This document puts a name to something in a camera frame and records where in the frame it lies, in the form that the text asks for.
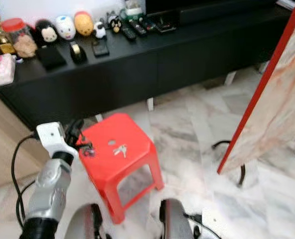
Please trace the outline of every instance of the stool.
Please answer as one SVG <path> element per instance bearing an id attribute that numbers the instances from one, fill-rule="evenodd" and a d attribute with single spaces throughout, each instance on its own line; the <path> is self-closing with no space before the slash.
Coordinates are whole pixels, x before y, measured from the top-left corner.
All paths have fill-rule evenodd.
<path id="1" fill-rule="evenodd" d="M 83 135 L 92 142 L 94 154 L 80 151 L 80 160 L 115 224 L 124 220 L 125 210 L 137 200 L 153 188 L 164 187 L 155 145 L 128 115 L 114 114 L 84 130 Z M 117 185 L 146 164 L 153 183 L 123 206 Z"/>

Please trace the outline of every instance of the glass jar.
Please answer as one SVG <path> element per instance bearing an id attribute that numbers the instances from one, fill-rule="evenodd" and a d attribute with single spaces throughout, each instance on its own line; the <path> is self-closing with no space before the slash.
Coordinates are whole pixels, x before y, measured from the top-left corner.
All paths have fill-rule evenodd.
<path id="1" fill-rule="evenodd" d="M 12 41 L 13 47 L 20 57 L 33 57 L 37 50 L 29 27 L 21 18 L 11 18 L 1 23 L 1 27 L 7 32 Z"/>

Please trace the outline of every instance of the black figurine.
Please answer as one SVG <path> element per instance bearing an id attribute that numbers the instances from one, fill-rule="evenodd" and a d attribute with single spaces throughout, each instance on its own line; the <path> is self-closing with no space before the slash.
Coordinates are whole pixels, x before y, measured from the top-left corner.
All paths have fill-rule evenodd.
<path id="1" fill-rule="evenodd" d="M 36 35 L 38 37 L 37 43 L 39 46 L 50 45 L 58 38 L 56 28 L 46 19 L 36 22 Z"/>
<path id="2" fill-rule="evenodd" d="M 118 33 L 120 28 L 122 27 L 122 22 L 118 15 L 115 14 L 115 11 L 111 13 L 106 13 L 106 21 L 110 28 L 113 29 L 113 32 Z"/>

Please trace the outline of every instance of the figurine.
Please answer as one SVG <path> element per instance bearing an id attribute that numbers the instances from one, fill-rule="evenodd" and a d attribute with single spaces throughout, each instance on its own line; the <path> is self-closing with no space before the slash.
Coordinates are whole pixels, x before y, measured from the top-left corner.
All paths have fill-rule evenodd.
<path id="1" fill-rule="evenodd" d="M 120 18 L 115 14 L 115 11 L 111 13 L 106 13 L 107 23 L 110 28 L 113 29 L 113 32 L 118 33 L 120 28 L 122 27 L 122 22 Z"/>
<path id="2" fill-rule="evenodd" d="M 63 39 L 72 40 L 76 34 L 73 21 L 69 16 L 59 16 L 56 18 L 57 31 Z"/>
<path id="3" fill-rule="evenodd" d="M 102 39 L 102 38 L 106 37 L 106 31 L 105 31 L 105 27 L 104 27 L 103 18 L 100 18 L 100 20 L 94 24 L 93 34 L 98 39 Z"/>
<path id="4" fill-rule="evenodd" d="M 91 16 L 86 11 L 79 11 L 74 16 L 74 25 L 79 34 L 90 36 L 93 31 Z"/>
<path id="5" fill-rule="evenodd" d="M 47 45 L 55 42 L 58 38 L 54 25 L 46 20 L 42 19 L 36 22 L 36 36 L 39 45 Z"/>

